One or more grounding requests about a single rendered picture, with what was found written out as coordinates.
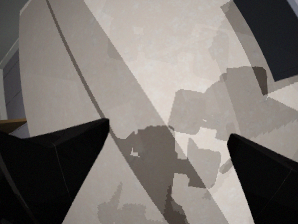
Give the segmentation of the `dark grey open box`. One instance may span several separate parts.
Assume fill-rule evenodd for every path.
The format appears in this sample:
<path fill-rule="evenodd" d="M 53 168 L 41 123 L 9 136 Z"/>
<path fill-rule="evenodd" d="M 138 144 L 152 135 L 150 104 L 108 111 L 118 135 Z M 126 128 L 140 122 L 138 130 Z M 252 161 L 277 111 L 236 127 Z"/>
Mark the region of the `dark grey open box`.
<path fill-rule="evenodd" d="M 257 40 L 274 81 L 298 76 L 298 6 L 294 0 L 233 0 Z"/>

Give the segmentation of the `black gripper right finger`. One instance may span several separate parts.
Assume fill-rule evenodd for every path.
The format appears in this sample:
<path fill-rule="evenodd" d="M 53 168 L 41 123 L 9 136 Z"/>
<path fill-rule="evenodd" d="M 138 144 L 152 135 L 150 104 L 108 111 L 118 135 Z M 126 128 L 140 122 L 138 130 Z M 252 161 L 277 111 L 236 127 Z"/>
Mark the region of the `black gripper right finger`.
<path fill-rule="evenodd" d="M 227 151 L 254 224 L 298 224 L 298 163 L 231 133 Z"/>

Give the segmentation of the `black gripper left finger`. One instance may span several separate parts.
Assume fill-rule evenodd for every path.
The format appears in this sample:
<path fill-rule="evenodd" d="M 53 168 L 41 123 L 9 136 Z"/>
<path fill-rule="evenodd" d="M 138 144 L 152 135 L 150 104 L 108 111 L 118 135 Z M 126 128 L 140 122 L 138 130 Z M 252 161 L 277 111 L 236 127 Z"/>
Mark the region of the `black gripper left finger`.
<path fill-rule="evenodd" d="M 0 131 L 0 171 L 35 224 L 63 224 L 108 132 L 108 119 L 28 139 Z"/>

